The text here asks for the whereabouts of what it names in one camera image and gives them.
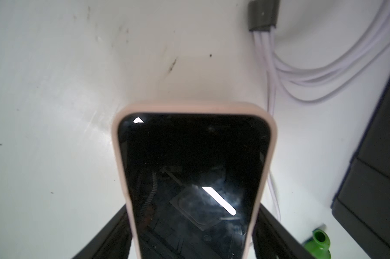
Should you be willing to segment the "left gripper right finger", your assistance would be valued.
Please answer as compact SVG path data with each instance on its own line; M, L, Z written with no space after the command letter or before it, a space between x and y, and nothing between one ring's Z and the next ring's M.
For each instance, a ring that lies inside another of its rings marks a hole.
M252 234L257 259L312 259L295 238L261 205Z

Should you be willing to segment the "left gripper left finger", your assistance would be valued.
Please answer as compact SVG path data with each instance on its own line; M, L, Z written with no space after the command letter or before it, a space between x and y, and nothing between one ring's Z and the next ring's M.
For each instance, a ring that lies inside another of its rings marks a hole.
M123 206L74 259L127 259L131 242L132 231Z

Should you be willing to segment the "black smartphone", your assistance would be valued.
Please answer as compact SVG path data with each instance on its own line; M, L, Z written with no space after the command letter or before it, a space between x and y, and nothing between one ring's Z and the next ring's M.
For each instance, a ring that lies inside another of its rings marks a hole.
M112 142L136 257L247 258L276 139L272 116L249 103L119 111Z

